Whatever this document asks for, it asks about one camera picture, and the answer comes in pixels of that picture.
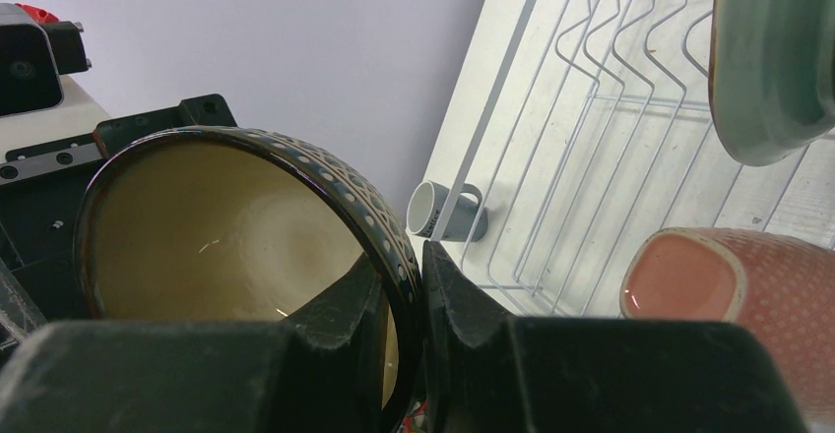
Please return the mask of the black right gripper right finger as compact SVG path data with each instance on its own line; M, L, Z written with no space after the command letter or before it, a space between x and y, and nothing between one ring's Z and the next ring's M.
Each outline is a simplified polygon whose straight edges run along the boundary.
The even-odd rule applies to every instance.
M431 432L803 432L765 348L726 323L523 317L422 247Z

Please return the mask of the pink floral ceramic mug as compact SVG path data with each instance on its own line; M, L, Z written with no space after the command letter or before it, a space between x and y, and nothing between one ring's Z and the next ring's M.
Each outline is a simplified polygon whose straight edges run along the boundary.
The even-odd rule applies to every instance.
M629 319L722 321L765 345L810 421L834 421L834 252L792 236L716 227L651 235L623 278Z

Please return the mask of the light blue floral round plate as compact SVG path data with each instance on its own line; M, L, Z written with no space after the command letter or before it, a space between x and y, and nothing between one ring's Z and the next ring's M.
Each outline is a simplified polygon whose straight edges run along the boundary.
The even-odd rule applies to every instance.
M765 166L834 128L834 0L714 0L708 94L737 162Z

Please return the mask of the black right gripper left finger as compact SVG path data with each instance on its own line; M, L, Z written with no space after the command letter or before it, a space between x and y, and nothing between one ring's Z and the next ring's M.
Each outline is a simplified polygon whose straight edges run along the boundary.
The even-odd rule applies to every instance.
M380 432L386 308L366 256L281 322L49 324L1 373L5 432Z

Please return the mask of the tan bowl with patterned rim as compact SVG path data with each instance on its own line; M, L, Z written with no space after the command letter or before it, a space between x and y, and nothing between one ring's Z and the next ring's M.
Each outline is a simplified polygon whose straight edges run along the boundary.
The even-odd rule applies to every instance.
M379 191L326 150L274 132L187 126L140 138L89 183L74 263L93 315L281 321L365 269L388 305L381 425L413 397L422 287Z

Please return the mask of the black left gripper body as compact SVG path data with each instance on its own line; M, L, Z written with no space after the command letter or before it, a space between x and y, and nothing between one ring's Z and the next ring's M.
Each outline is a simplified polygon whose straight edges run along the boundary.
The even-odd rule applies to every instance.
M229 147L156 134L232 128L225 99L105 120L1 168L1 260L47 322L230 319L206 248L237 200Z

